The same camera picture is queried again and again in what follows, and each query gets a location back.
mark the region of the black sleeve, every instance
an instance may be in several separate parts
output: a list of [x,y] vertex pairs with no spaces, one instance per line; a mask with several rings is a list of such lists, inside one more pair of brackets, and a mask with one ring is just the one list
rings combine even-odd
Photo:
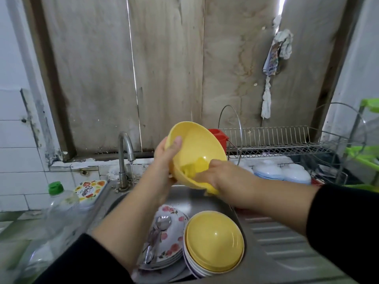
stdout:
[[128,271],[96,240],[82,234],[34,283],[133,283]]
[[378,283],[379,193],[324,185],[312,202],[310,245],[359,283]]

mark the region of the yellow bowl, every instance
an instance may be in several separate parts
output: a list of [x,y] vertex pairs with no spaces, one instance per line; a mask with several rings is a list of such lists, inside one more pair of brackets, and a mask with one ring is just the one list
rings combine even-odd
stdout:
[[239,263],[244,241],[238,226],[226,215],[203,211],[188,222],[186,245],[192,259],[204,269],[225,272]]
[[215,136],[205,127],[191,121],[177,123],[168,134],[165,148],[168,148],[177,136],[183,139],[182,149],[174,157],[170,172],[183,185],[194,189],[206,189],[217,194],[209,183],[196,182],[189,177],[208,169],[212,159],[227,160],[225,151]]

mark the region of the hand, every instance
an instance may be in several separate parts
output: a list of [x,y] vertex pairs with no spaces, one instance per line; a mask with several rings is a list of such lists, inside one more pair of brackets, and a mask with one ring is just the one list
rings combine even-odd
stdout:
[[164,204],[170,188],[176,183],[175,178],[169,177],[169,165],[173,157],[182,147],[182,138],[176,137],[173,144],[164,150],[167,137],[157,146],[154,152],[154,162],[144,173],[138,187],[145,187],[152,196],[158,197],[159,205]]
[[195,180],[211,184],[223,201],[238,208],[251,208],[254,190],[264,181],[230,161],[217,159],[212,159],[209,169],[198,173]]

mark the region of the wooden board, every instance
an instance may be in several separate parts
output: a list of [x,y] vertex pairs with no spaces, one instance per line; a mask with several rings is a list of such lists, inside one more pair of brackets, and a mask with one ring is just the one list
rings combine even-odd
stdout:
[[42,0],[79,155],[117,151],[125,130],[141,150],[126,0]]
[[[217,128],[222,108],[232,105],[243,127],[260,127],[262,69],[278,1],[205,0],[202,125]],[[237,124],[233,110],[226,108],[220,127]]]
[[129,0],[142,147],[201,121],[204,0]]
[[280,30],[294,34],[292,55],[271,79],[271,118],[263,126],[310,125],[346,0],[286,0]]

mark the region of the right hand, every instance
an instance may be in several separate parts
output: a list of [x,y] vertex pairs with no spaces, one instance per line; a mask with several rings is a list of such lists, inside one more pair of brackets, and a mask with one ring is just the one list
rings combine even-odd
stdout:
[[212,159],[208,170],[198,173],[194,180],[211,184],[226,203],[247,209],[252,206],[254,190],[263,182],[262,178],[232,162],[217,159]]

